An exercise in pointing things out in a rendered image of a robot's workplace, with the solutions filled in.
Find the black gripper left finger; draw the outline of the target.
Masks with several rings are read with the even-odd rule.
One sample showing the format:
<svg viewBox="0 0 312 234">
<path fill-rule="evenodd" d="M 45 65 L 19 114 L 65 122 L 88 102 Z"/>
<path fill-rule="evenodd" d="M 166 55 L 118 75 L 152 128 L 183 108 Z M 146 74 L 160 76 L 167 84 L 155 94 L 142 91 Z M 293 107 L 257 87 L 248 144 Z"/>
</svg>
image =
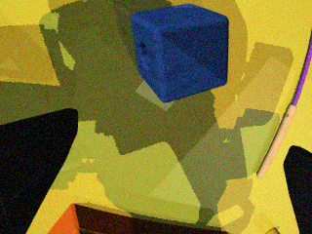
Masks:
<svg viewBox="0 0 312 234">
<path fill-rule="evenodd" d="M 0 125 L 0 234 L 27 233 L 77 132 L 73 108 Z"/>
</svg>

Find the blue block with round hole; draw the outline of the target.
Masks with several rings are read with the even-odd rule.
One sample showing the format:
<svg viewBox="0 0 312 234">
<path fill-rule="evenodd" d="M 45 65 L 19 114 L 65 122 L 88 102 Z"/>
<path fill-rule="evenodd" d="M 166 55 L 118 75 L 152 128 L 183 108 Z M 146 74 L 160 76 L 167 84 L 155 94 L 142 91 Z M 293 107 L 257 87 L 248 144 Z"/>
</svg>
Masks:
<svg viewBox="0 0 312 234">
<path fill-rule="evenodd" d="M 227 83 L 229 19 L 195 4 L 180 4 L 132 18 L 139 75 L 163 102 Z"/>
</svg>

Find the wooden stick with purple string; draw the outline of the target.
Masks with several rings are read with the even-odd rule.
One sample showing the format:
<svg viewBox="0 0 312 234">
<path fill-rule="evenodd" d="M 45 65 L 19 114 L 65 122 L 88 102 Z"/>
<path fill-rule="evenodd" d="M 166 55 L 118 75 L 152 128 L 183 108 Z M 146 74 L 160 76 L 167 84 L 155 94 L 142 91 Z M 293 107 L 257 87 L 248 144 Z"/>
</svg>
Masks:
<svg viewBox="0 0 312 234">
<path fill-rule="evenodd" d="M 276 157 L 278 148 L 281 147 L 282 141 L 285 139 L 285 134 L 289 131 L 289 125 L 293 121 L 293 116 L 296 113 L 296 103 L 299 101 L 301 90 L 303 90 L 304 79 L 307 78 L 309 62 L 312 59 L 312 35 L 311 40 L 309 40 L 309 48 L 307 52 L 307 58 L 305 58 L 305 63 L 303 67 L 303 71 L 301 71 L 301 77 L 299 79 L 299 85 L 297 85 L 297 90 L 295 91 L 295 97 L 293 97 L 292 104 L 289 105 L 288 110 L 286 110 L 286 114 L 284 120 L 281 122 L 280 129 L 277 130 L 276 137 L 274 137 L 272 144 L 270 144 L 268 155 L 265 156 L 264 161 L 262 161 L 260 169 L 258 169 L 256 176 L 258 179 L 262 179 L 263 176 L 266 175 L 269 171 L 270 164 Z"/>
</svg>

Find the short brown wooden cylinder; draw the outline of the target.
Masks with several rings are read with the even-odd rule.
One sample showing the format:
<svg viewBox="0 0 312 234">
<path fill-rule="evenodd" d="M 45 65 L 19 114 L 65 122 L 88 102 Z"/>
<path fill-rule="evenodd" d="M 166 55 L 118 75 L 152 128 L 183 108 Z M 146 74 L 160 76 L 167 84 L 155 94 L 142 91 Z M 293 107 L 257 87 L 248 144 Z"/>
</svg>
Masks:
<svg viewBox="0 0 312 234">
<path fill-rule="evenodd" d="M 274 229 L 269 230 L 268 233 L 266 233 L 266 234 L 280 234 L 280 231 L 278 231 L 278 230 L 276 229 L 276 227 L 274 227 Z"/>
</svg>

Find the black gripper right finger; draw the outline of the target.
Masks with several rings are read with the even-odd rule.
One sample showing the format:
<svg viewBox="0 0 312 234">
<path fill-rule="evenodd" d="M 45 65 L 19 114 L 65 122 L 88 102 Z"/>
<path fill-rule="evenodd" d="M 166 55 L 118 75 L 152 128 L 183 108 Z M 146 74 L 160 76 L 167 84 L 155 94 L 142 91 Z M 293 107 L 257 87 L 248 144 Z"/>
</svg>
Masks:
<svg viewBox="0 0 312 234">
<path fill-rule="evenodd" d="M 289 198 L 300 234 L 312 234 L 312 152 L 290 145 L 284 167 Z"/>
</svg>

